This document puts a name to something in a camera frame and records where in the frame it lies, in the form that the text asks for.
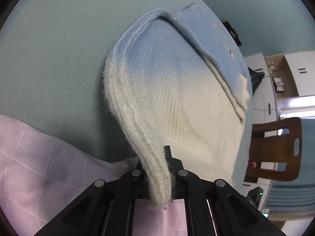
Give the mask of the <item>blue and cream knit sweater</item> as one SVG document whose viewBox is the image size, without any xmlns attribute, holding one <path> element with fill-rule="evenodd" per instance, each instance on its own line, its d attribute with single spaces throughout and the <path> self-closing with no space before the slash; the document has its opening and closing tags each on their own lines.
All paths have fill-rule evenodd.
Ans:
<svg viewBox="0 0 315 236">
<path fill-rule="evenodd" d="M 250 99 L 245 70 L 221 22 L 197 3 L 146 12 L 110 48 L 104 94 L 146 172 L 153 206 L 173 197 L 165 146 L 200 178 L 234 184 Z"/>
</svg>

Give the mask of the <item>brown wooden chair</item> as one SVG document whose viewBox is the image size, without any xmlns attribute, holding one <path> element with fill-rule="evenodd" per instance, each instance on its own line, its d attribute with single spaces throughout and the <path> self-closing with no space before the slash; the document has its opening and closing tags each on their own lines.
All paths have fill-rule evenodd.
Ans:
<svg viewBox="0 0 315 236">
<path fill-rule="evenodd" d="M 253 124 L 249 162 L 285 163 L 284 171 L 247 167 L 246 176 L 289 182 L 298 178 L 302 160 L 302 123 L 298 117 Z"/>
</svg>

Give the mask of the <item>pink checked floral quilt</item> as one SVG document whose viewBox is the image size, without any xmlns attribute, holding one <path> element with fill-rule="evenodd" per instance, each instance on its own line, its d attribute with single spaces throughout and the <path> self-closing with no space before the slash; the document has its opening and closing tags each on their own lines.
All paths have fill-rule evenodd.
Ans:
<svg viewBox="0 0 315 236">
<path fill-rule="evenodd" d="M 137 161 L 105 162 L 1 116 L 1 209 L 18 235 L 35 235 L 94 181 L 117 180 Z"/>
</svg>

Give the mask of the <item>black plastic bag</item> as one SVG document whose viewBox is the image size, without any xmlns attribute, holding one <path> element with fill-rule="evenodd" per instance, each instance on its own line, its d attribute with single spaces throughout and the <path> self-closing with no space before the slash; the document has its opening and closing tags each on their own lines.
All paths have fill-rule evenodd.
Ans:
<svg viewBox="0 0 315 236">
<path fill-rule="evenodd" d="M 249 71 L 249 75 L 250 75 L 250 79 L 251 79 L 251 87 L 252 87 L 253 95 L 254 95 L 255 92 L 257 91 L 259 85 L 263 81 L 265 74 L 256 72 L 249 67 L 248 67 L 248 71 Z"/>
</svg>

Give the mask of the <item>white wardrobe cabinet unit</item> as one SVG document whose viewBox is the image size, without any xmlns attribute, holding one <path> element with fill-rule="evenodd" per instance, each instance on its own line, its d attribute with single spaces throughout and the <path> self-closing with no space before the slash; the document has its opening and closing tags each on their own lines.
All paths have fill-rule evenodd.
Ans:
<svg viewBox="0 0 315 236">
<path fill-rule="evenodd" d="M 247 66 L 265 77 L 251 99 L 253 124 L 275 122 L 286 118 L 298 117 L 302 123 L 302 160 L 298 178 L 289 181 L 268 180 L 265 178 L 245 177 L 246 182 L 258 186 L 272 187 L 276 184 L 302 182 L 303 158 L 305 156 L 305 136 L 314 130 L 314 120 L 302 116 L 302 112 L 314 112 L 314 85 L 307 86 L 314 78 L 314 51 L 265 56 L 256 53 L 245 57 Z M 285 163 L 249 162 L 248 166 L 276 171 L 284 171 Z"/>
</svg>

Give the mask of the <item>black and white box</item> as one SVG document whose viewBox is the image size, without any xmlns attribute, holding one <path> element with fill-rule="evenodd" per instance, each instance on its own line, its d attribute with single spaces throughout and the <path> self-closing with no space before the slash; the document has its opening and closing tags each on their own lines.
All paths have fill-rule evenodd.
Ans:
<svg viewBox="0 0 315 236">
<path fill-rule="evenodd" d="M 227 20 L 222 20 L 221 23 L 224 25 L 226 30 L 229 32 L 233 40 L 235 41 L 236 45 L 240 47 L 242 43 L 239 40 L 239 35 L 235 31 L 235 29 L 230 25 L 230 23 Z"/>
</svg>

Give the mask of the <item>teal blue bed sheet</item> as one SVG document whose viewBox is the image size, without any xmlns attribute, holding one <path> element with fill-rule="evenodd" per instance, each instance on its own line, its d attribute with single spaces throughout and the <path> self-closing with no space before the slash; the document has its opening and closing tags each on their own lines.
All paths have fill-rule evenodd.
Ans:
<svg viewBox="0 0 315 236">
<path fill-rule="evenodd" d="M 156 7 L 179 11 L 198 0 L 20 0 L 1 30 L 1 116 L 23 122 L 105 162 L 133 151 L 103 97 L 113 43 Z M 246 120 L 233 172 L 245 176 Z"/>
</svg>

